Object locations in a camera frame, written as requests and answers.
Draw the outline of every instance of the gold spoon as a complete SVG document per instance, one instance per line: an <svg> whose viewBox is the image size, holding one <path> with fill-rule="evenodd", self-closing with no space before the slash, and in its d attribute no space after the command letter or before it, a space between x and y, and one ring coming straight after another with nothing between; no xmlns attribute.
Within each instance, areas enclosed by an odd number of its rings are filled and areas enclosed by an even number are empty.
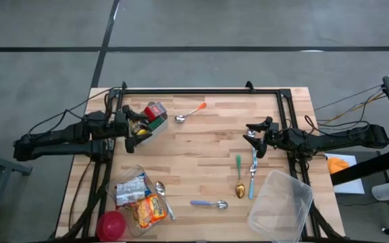
<svg viewBox="0 0 389 243"><path fill-rule="evenodd" d="M239 179L239 183L235 187L235 192L236 192L236 196L238 198L243 198L244 194L246 192L246 188L241 183L241 172L240 172L240 170L241 170L241 156L240 155L236 156L236 165L238 166L238 179Z"/></svg>

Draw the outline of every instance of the green handle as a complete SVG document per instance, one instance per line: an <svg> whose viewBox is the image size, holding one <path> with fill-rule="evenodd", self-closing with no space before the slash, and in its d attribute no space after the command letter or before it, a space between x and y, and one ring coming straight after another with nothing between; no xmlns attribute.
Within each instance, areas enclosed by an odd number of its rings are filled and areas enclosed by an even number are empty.
<svg viewBox="0 0 389 243"><path fill-rule="evenodd" d="M236 165L238 166L238 179L241 180L241 173L240 173L240 170L241 170L241 156L240 155L236 156Z"/></svg>

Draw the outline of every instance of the blue handle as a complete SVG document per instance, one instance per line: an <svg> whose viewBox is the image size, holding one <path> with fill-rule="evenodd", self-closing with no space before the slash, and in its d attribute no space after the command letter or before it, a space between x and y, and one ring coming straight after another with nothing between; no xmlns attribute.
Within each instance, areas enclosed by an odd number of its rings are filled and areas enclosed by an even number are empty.
<svg viewBox="0 0 389 243"><path fill-rule="evenodd" d="M250 182L249 199L253 199L253 193L255 191L255 179L252 177Z"/></svg>
<svg viewBox="0 0 389 243"><path fill-rule="evenodd" d="M191 200L190 204L191 205L200 205L200 206L211 206L213 203L207 202L204 200Z"/></svg>

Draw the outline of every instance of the spoon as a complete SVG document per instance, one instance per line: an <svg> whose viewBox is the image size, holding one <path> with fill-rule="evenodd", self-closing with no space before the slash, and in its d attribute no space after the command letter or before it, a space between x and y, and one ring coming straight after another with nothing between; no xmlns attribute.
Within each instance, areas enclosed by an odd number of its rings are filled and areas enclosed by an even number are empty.
<svg viewBox="0 0 389 243"><path fill-rule="evenodd" d="M206 106L207 106L206 103L202 103L202 104L199 105L196 109L190 111L187 115L175 116L175 122L178 122L178 123L184 122L184 121L186 120L186 118L187 118L189 115L193 114L194 112L196 112L196 111L198 111L198 110L200 110L200 109L205 108Z"/></svg>
<svg viewBox="0 0 389 243"><path fill-rule="evenodd" d="M217 205L217 207L219 209L227 209L228 208L228 203L223 201L223 200L219 200L217 202L207 202L207 201L204 201L204 200L191 200L190 201L190 204L191 205L194 205L194 206L213 206L213 205Z"/></svg>
<svg viewBox="0 0 389 243"><path fill-rule="evenodd" d="M166 197L165 197L165 185L163 185L163 183L161 183L161 182L155 182L155 189L161 195L161 198L165 201L167 211L169 212L170 220L172 220L172 221L175 220L176 217L174 215L174 212L170 208L169 203L167 202Z"/></svg>
<svg viewBox="0 0 389 243"><path fill-rule="evenodd" d="M235 192L236 192L236 196L238 198L243 198L244 197L244 194L246 192L246 188L245 186L241 183L241 156L240 155L237 155L236 156L236 164L238 166L238 179L239 179L239 183L238 185L236 185L235 187Z"/></svg>

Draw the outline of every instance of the orange handle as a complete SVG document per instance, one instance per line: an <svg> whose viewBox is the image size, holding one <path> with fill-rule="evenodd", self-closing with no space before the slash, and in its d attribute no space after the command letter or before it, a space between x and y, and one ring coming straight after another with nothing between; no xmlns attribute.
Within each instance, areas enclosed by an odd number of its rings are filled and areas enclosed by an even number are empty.
<svg viewBox="0 0 389 243"><path fill-rule="evenodd" d="M204 102L204 103L202 103L201 105L199 105L198 107L197 107L197 109L203 109L203 108L205 108L207 106L207 104Z"/></svg>

